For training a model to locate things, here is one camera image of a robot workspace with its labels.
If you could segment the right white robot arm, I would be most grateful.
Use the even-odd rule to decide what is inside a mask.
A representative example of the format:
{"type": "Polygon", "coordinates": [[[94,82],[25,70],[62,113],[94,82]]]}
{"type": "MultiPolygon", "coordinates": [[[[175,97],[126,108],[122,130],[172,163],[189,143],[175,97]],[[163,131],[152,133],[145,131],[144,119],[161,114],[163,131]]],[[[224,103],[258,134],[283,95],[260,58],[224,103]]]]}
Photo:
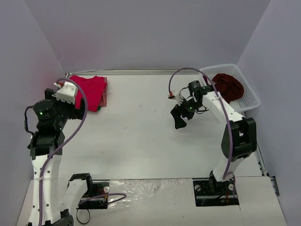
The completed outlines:
{"type": "Polygon", "coordinates": [[[211,85],[201,86],[199,81],[192,81],[186,89],[190,94],[188,98],[172,91],[168,95],[169,99],[177,102],[170,112],[175,129],[186,127],[185,119],[191,120],[195,114],[201,114],[201,107],[225,126],[221,141],[222,158],[210,172],[208,183],[211,193],[220,194],[225,190],[225,183],[234,178],[240,163],[256,151],[256,122],[234,110],[211,85]]]}

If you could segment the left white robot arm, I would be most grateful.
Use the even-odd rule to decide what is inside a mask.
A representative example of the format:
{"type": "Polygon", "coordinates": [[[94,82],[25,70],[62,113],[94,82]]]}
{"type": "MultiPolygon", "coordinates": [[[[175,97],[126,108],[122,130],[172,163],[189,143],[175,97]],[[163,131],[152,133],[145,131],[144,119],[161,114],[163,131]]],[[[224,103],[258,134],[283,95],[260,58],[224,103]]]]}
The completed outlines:
{"type": "Polygon", "coordinates": [[[81,198],[91,196],[95,185],[89,173],[74,174],[70,178],[62,197],[58,197],[59,167],[63,147],[73,138],[65,138],[63,129],[68,120],[84,122],[87,115],[87,100],[81,99],[75,107],[78,88],[45,90],[45,98],[30,108],[38,118],[37,131],[31,133],[28,145],[33,167],[32,209],[29,226],[72,226],[76,208],[81,198]]]}

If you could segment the bright red t shirt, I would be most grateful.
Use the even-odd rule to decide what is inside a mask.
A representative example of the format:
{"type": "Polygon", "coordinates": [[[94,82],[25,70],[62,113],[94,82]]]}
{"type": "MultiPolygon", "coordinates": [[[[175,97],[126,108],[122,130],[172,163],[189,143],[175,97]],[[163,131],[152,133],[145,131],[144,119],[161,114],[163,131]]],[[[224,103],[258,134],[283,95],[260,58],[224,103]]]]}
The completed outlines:
{"type": "Polygon", "coordinates": [[[98,112],[97,108],[101,98],[100,86],[102,77],[94,76],[93,78],[83,78],[73,75],[70,79],[76,82],[84,91],[88,102],[88,111],[98,112]]]}

